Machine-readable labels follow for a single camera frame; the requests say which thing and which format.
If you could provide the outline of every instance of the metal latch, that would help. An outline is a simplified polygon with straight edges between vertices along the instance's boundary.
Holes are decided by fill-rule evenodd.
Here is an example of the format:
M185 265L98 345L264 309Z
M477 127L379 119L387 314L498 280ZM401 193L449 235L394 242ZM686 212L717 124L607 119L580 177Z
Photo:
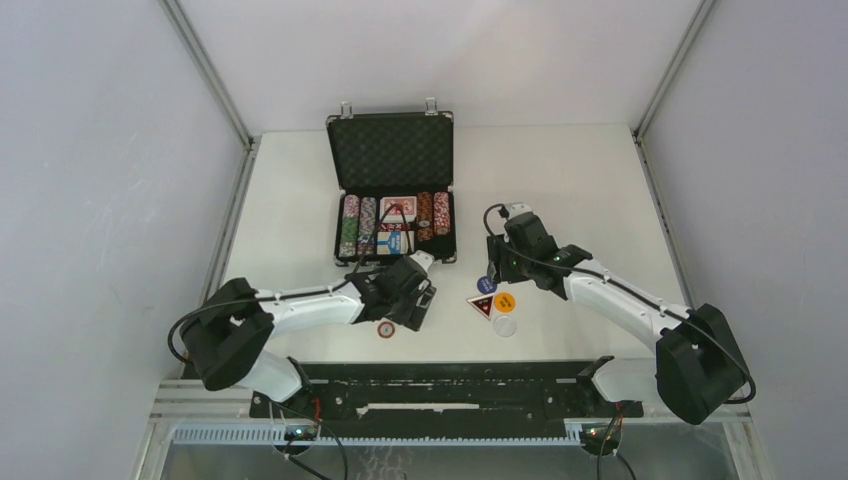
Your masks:
M342 114L340 118L353 118L353 104L350 102L342 102Z
M439 107L436 105L436 97L427 97L424 99L424 115L438 115Z

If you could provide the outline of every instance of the white wall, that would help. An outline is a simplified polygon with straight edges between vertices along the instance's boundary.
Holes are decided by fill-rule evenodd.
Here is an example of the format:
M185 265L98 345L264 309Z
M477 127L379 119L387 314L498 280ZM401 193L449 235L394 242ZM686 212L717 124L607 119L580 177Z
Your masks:
M241 155L154 0L0 4L3 478L126 478Z
M649 131L684 267L759 382L782 479L844 478L848 3L725 1Z
M254 133L355 111L635 127L698 0L183 0Z

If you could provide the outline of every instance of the poker chip case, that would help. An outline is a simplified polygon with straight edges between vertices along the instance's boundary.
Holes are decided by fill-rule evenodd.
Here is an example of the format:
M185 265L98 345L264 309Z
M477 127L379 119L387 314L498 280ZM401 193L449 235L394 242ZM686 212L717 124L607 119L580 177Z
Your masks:
M373 224L370 199L376 200L376 218L379 218L382 198L407 196L419 201L435 198L443 202L435 205L435 219L427 221L425 217L421 223L417 216L407 219L412 251L423 250L442 263L456 262L456 209L452 191L454 118L452 112L437 111L433 99L428 99L426 105L423 112L353 115L349 104L343 103L341 115L327 117L327 135L341 189L333 249L336 265L355 263L363 248L367 264L388 265L396 261L401 254L380 254L380 249L372 248L373 244L351 248L352 232L358 229L353 224L359 224L352 220L352 209L354 204L355 208L363 208L362 221ZM357 201L350 196L358 197ZM429 207L432 216L434 205L424 206L425 212ZM383 234L381 240L388 235L406 235L399 224L389 224L386 230L396 232ZM362 237L362 232L359 233L358 241ZM403 238L403 244L406 243L407 239Z

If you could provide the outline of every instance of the blue round button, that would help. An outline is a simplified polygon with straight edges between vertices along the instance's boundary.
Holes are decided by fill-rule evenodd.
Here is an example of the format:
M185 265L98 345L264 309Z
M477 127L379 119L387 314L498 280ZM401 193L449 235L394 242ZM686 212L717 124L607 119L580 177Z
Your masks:
M497 289L498 286L495 285L495 282L487 276L482 276L480 277L480 280L477 280L477 290L480 290L480 293L493 293Z

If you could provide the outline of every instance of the yellow round button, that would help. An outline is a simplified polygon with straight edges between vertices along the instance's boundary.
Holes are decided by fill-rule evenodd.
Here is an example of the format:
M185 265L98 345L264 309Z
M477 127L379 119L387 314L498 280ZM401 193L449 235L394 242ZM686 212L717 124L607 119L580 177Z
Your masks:
M504 292L495 297L495 308L503 313L509 313L515 309L515 297Z

